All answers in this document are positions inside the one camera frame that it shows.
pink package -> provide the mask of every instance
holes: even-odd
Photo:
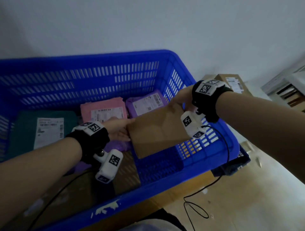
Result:
[[[81,104],[81,116],[83,117],[84,123],[91,119],[102,123],[109,120],[112,116],[116,116],[118,119],[126,119],[127,113],[123,98],[117,97]]]
[[[84,123],[90,120],[99,121],[102,123],[109,120],[113,116],[117,117],[118,119],[127,119],[126,106],[123,98],[121,97],[81,104],[81,115]],[[113,140],[105,146],[104,150],[109,152],[112,149],[117,149],[123,152],[130,150],[131,147],[130,142]]]
[[[131,97],[126,100],[130,118],[135,118],[165,105],[167,105],[167,101],[158,89],[146,96]]]

black and white square marker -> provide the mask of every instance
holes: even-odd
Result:
[[[194,138],[200,138],[204,133],[201,131],[198,131],[195,135],[193,135]]]
[[[189,116],[187,116],[184,120],[183,120],[183,123],[184,123],[184,126],[188,126],[190,123],[191,123],[191,118]]]
[[[107,183],[110,179],[108,179],[107,177],[104,177],[102,175],[99,176],[98,178],[100,181],[104,182],[104,183]]]
[[[91,123],[91,122],[86,122],[86,123],[81,124],[81,126],[86,127],[86,126],[88,126],[88,125],[90,125],[90,124],[92,124],[92,123]]]
[[[98,125],[95,124],[95,123],[93,123],[93,124],[91,124],[90,126],[88,126],[88,128],[89,128],[91,131],[93,131],[93,132],[96,132],[96,131],[98,131],[98,130],[101,129],[101,127],[98,126]]]
[[[207,84],[217,84],[217,83],[219,83],[219,81],[218,80],[210,80],[210,81],[207,81],[206,83]]]
[[[119,164],[119,161],[120,161],[120,158],[118,158],[117,156],[115,155],[112,155],[110,160],[109,160],[109,163],[117,166]]]
[[[201,93],[203,93],[203,94],[207,94],[207,92],[209,91],[210,88],[211,88],[210,85],[204,84],[204,85],[202,86],[202,88],[199,90],[199,92],[201,92]]]

left arm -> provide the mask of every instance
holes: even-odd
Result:
[[[130,141],[124,127],[132,119],[103,123],[110,140]],[[67,137],[0,164],[0,228],[37,200],[82,158],[78,141]]]

table surface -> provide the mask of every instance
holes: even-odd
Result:
[[[81,231],[116,231],[152,214],[160,208],[183,198],[215,180],[211,171],[205,172],[147,200],[133,205],[111,217],[81,229]]]

wrist strap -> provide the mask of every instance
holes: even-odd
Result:
[[[110,141],[107,129],[98,121],[86,122],[73,128],[66,137],[76,139],[81,145],[81,161],[91,164],[93,155],[100,153]]]
[[[207,122],[216,123],[219,116],[216,113],[216,102],[219,96],[232,91],[225,82],[218,80],[201,80],[193,86],[192,104],[198,107],[198,111],[206,115]]]

